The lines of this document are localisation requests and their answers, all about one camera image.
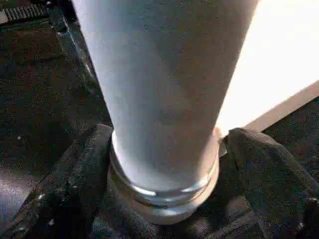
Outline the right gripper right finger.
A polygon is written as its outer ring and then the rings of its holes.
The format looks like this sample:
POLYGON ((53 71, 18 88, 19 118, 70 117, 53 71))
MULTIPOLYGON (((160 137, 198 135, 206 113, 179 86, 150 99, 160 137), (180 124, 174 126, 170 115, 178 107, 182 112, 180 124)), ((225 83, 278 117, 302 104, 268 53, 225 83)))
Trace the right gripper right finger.
POLYGON ((222 141, 264 236, 317 239, 319 184, 292 154, 252 129, 231 129, 222 141))

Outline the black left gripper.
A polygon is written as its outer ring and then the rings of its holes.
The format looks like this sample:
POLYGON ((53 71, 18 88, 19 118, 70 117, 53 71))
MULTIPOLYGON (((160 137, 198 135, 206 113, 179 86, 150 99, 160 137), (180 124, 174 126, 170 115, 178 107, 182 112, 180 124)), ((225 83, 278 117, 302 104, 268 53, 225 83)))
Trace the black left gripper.
POLYGON ((56 31, 63 53, 75 62, 85 89, 97 93, 99 83, 71 0, 32 0, 25 6, 0 9, 1 32, 42 24, 56 31))

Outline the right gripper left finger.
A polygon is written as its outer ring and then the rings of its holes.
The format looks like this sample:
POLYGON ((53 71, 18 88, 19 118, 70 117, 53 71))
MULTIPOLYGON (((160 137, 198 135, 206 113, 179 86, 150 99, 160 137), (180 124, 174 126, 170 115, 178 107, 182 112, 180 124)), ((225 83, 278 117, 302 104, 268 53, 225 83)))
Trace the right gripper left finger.
POLYGON ((2 239, 86 239, 103 200, 112 127, 82 133, 32 189, 2 239))

